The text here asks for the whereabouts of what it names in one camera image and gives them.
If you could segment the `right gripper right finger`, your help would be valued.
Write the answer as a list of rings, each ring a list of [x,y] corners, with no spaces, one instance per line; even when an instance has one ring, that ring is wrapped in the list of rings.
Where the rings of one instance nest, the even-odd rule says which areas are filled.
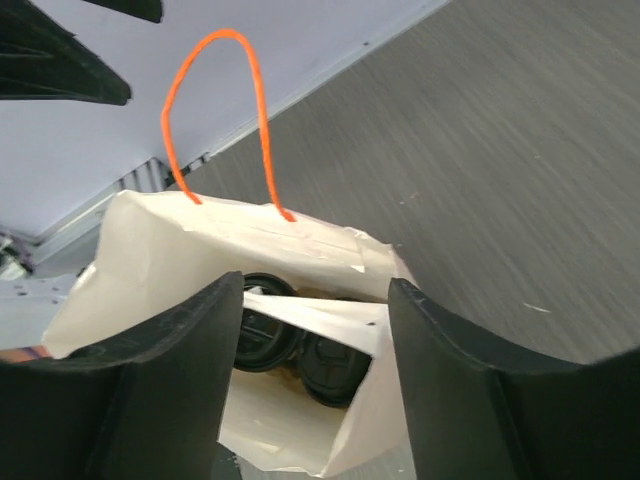
[[[415,472],[441,479],[635,479],[639,352],[583,365],[445,309],[405,279],[388,307]]]

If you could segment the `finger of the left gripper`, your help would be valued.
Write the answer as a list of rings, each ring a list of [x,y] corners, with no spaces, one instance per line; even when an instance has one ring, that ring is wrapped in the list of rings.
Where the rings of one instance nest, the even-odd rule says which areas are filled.
[[[161,0],[94,0],[94,4],[152,23],[163,18]]]
[[[33,4],[1,6],[1,98],[123,106],[131,88]]]

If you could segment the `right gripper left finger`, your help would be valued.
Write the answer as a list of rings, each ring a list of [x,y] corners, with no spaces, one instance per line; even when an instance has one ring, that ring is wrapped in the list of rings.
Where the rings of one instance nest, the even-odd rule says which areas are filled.
[[[71,356],[1,365],[5,479],[209,479],[243,309],[230,272]]]

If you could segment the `black cup lid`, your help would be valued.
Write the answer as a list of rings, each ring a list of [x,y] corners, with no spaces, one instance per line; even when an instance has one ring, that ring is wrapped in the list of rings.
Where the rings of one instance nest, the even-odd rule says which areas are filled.
[[[307,393],[322,405],[348,407],[369,371],[372,357],[350,346],[306,332],[297,362]]]
[[[296,296],[284,280],[266,273],[244,276],[244,291],[257,288],[259,294]],[[245,307],[236,348],[234,367],[246,372],[267,372],[285,363],[294,353],[302,331],[275,317]]]

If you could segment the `white straw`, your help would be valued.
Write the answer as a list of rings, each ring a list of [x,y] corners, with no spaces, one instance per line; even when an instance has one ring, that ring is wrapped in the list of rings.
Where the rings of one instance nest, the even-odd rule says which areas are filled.
[[[244,307],[377,358],[391,344],[386,304],[246,292]]]

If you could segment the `paper takeout bag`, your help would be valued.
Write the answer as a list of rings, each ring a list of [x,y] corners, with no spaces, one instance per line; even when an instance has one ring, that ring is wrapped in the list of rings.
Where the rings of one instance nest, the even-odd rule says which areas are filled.
[[[277,195],[271,158],[263,165],[267,204],[199,196],[181,184],[175,192],[126,206],[115,215],[114,230],[103,223],[93,262],[44,333],[48,352],[64,358],[111,338],[228,272],[266,273],[295,291],[325,287],[355,302],[387,305],[390,281],[409,276],[394,248],[363,231],[287,210]],[[308,332],[300,330],[302,336]],[[233,367],[219,437],[224,447],[264,471],[327,478],[404,439],[392,339],[379,357],[371,356],[345,408],[322,405],[307,393],[298,369],[299,343],[273,370]]]

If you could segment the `brown cup carrier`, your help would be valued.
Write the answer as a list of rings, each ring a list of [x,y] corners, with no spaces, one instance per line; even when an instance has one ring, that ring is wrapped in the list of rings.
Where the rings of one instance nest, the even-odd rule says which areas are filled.
[[[352,297],[348,297],[341,290],[329,289],[329,288],[316,288],[311,286],[302,286],[296,290],[296,293],[300,297],[315,298],[325,300],[337,300],[337,301],[352,301]]]

